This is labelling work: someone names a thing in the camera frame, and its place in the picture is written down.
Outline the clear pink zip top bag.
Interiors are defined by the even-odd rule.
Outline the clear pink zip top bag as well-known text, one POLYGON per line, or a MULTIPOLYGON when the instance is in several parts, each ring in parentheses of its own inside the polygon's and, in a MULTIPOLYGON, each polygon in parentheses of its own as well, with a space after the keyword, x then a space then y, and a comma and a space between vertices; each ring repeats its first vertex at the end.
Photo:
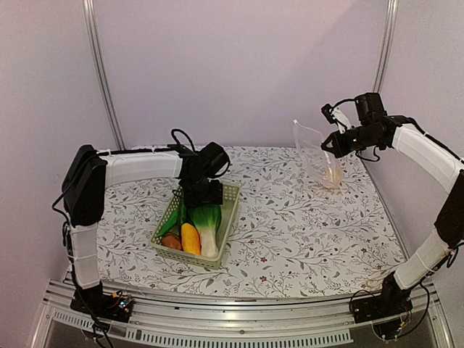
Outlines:
POLYGON ((326 173, 329 168, 341 170, 341 163, 331 153, 321 149, 323 134, 300 124, 298 120, 293 120, 293 123, 294 143, 309 177, 327 189, 338 189, 342 180, 335 183, 327 181, 326 173))

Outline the green bok choy toy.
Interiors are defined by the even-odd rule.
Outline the green bok choy toy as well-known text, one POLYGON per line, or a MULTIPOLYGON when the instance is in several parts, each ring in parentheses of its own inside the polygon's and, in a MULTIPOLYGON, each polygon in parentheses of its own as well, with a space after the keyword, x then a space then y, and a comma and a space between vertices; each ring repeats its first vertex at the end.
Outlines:
POLYGON ((217 257, 216 233, 222 220, 221 206, 216 204, 203 205, 190 209, 188 215, 199 233, 201 255, 209 258, 217 257))

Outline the yellow lemon toy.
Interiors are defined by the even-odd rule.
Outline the yellow lemon toy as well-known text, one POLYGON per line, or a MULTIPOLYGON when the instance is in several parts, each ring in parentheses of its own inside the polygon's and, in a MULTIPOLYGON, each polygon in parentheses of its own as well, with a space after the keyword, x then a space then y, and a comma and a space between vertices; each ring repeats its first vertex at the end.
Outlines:
POLYGON ((341 170, 339 168, 329 168, 326 173, 326 180, 332 183, 340 182, 342 180, 341 170))

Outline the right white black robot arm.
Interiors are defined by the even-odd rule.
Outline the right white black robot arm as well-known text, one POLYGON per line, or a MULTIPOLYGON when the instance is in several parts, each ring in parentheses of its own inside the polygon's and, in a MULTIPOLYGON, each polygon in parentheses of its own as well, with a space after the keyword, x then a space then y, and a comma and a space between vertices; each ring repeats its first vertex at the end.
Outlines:
POLYGON ((412 181, 419 189, 404 196, 415 208, 425 209, 414 221, 419 227, 431 222, 427 239, 410 258, 388 274, 376 298, 375 310, 390 316, 402 306, 403 298, 426 276, 440 269, 463 240, 463 161, 443 143, 425 132, 411 117, 373 115, 360 118, 357 127, 340 125, 321 144, 336 158, 353 152, 394 149, 429 175, 412 181))

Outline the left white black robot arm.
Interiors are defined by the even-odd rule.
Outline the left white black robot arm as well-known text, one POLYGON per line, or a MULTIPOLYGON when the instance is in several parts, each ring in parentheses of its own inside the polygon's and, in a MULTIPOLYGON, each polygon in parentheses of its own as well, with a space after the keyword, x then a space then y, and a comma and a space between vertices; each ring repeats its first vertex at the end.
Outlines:
POLYGON ((91 145, 79 148, 62 184, 72 280, 80 303, 93 315, 108 307, 97 267, 96 230, 104 211, 106 189, 121 183, 153 178, 175 178, 188 208, 222 202, 218 178, 230 165, 223 147, 211 142, 200 151, 181 144, 164 149, 99 152, 91 145))

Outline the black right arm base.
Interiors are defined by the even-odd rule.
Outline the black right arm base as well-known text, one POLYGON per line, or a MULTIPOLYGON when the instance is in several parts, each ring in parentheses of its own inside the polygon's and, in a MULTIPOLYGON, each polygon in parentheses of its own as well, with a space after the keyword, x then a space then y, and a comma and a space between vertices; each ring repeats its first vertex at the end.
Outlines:
POLYGON ((411 311, 411 290, 401 291, 396 295, 374 295, 368 292, 368 297, 352 297, 349 301, 349 311, 356 323, 387 318, 411 311))

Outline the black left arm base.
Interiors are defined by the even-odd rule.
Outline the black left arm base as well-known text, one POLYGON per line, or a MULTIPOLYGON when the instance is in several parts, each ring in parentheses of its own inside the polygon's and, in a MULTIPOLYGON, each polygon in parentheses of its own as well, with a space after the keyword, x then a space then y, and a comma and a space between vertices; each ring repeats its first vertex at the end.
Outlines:
POLYGON ((76 290, 70 308, 97 318, 128 323, 133 311, 133 297, 120 291, 105 294, 101 290, 76 290))

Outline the beige perforated plastic basket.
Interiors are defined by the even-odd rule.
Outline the beige perforated plastic basket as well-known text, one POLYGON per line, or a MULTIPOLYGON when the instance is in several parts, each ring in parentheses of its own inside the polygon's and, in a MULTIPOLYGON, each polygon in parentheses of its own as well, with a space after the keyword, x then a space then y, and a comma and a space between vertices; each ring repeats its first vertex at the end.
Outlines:
POLYGON ((218 269, 237 216, 240 188, 223 185, 221 204, 188 208, 176 189, 151 237, 158 255, 218 269))

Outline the green bitter gourd toy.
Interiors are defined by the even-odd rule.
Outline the green bitter gourd toy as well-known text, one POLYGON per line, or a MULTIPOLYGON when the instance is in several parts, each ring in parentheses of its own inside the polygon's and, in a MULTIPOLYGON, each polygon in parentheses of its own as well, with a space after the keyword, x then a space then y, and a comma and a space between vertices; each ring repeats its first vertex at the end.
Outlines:
POLYGON ((157 233, 157 237, 163 237, 169 233, 175 226, 181 223, 183 217, 183 207, 178 206, 177 210, 173 211, 172 215, 167 219, 164 225, 160 228, 157 233))

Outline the orange yellow mango toy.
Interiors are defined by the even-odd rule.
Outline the orange yellow mango toy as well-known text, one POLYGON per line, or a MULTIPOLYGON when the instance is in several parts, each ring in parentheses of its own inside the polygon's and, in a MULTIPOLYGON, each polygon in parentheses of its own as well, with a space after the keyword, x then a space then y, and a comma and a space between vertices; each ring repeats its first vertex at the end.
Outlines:
POLYGON ((201 254, 199 233, 193 225, 184 223, 181 226, 181 243, 184 252, 195 255, 201 254))

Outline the brown bread roll toy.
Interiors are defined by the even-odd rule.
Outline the brown bread roll toy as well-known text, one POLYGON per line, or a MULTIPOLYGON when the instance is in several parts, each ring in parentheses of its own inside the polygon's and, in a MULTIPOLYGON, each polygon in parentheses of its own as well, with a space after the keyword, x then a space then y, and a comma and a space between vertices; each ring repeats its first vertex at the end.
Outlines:
POLYGON ((161 239, 161 245, 176 250, 183 249, 179 236, 174 233, 166 233, 161 239))

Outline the aluminium front rail frame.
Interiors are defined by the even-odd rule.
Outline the aluminium front rail frame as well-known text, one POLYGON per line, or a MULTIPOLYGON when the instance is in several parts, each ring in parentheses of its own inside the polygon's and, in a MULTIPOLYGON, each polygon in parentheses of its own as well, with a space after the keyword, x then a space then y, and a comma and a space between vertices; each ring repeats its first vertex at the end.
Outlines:
POLYGON ((211 297, 106 282, 104 290, 133 297, 127 323, 106 335, 73 311, 70 280, 50 281, 30 347, 457 347, 431 282, 413 290, 413 309, 395 339, 379 334, 393 318, 356 323, 351 294, 315 298, 211 297))

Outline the right aluminium frame post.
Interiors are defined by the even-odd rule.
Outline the right aluminium frame post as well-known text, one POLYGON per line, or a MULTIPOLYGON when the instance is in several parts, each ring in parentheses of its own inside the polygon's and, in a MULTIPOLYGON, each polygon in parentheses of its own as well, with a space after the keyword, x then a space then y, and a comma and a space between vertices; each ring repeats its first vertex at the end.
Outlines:
POLYGON ((376 68, 376 74, 373 82, 373 92, 380 93, 384 85, 389 58, 394 41, 394 33, 397 24, 397 15, 399 9, 398 0, 388 0, 386 6, 386 16, 384 22, 384 31, 381 39, 381 47, 376 68))

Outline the aluminium frame post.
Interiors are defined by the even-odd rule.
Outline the aluminium frame post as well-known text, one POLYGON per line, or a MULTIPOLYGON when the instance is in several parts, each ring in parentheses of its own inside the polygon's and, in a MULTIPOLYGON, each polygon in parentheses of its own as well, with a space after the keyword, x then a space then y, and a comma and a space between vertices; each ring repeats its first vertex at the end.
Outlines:
POLYGON ((94 61, 96 76, 99 83, 104 108, 107 114, 109 127, 115 140, 116 147, 119 150, 125 150, 126 146, 123 138, 123 132, 117 118, 115 104, 113 102, 109 80, 104 66, 102 45, 99 39, 99 31, 96 19, 95 3, 92 0, 83 0, 82 4, 91 55, 94 61))
POLYGON ((384 31, 381 39, 381 47, 376 68, 376 74, 373 82, 373 92, 380 93, 384 85, 389 58, 394 41, 394 33, 397 24, 397 15, 399 9, 398 0, 388 0, 386 6, 386 16, 384 22, 384 31))

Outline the left aluminium frame post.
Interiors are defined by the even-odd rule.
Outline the left aluminium frame post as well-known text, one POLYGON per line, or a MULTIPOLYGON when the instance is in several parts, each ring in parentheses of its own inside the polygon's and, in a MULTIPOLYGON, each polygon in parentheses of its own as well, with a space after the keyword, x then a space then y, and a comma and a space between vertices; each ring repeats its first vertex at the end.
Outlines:
POLYGON ((104 108, 107 114, 109 127, 115 140, 116 147, 119 150, 125 150, 126 146, 123 138, 123 132, 117 118, 115 104, 113 102, 109 80, 104 66, 102 45, 99 39, 99 31, 96 19, 95 3, 92 0, 83 0, 82 4, 91 55, 94 61, 96 76, 99 83, 104 108))

